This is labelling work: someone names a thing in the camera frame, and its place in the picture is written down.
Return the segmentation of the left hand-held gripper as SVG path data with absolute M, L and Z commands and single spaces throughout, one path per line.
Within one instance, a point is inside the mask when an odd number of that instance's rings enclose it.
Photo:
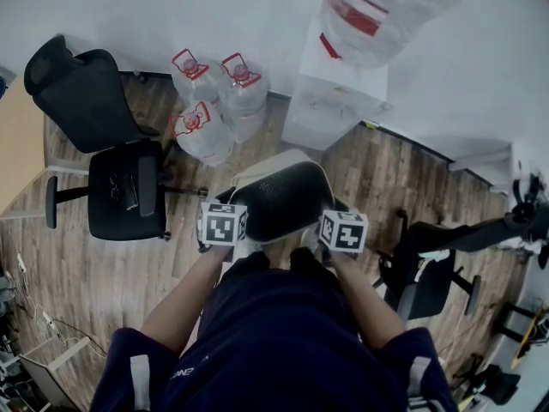
M 234 247 L 244 239 L 248 217 L 244 205 L 205 202 L 197 223 L 198 251 L 206 252 L 213 245 Z

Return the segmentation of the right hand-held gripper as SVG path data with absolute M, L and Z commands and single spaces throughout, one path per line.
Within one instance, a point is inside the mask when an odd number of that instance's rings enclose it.
M 331 251 L 360 254 L 365 247 L 368 226 L 365 214 L 324 210 L 319 239 Z

